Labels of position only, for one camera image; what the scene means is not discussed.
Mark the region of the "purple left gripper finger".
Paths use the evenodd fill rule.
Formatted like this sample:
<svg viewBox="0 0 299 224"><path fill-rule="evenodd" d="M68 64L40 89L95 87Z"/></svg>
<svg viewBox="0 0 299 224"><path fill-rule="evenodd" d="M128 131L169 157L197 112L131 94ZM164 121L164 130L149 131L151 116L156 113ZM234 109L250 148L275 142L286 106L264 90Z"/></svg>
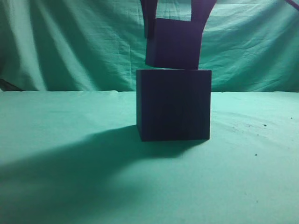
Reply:
<svg viewBox="0 0 299 224"><path fill-rule="evenodd" d="M194 31L195 36L190 37L191 40L188 43L188 49L193 47L201 47L201 40L203 30L208 20L208 17L216 4L216 0L192 0L191 1L191 21L190 28Z"/></svg>

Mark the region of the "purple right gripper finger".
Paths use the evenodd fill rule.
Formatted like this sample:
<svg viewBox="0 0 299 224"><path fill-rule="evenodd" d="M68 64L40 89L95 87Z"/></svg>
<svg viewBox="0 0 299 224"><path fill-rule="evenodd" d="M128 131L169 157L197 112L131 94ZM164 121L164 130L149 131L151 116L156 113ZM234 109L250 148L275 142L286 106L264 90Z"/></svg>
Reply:
<svg viewBox="0 0 299 224"><path fill-rule="evenodd" d="M145 38L150 39L153 36L158 0L140 0L144 21Z"/></svg>

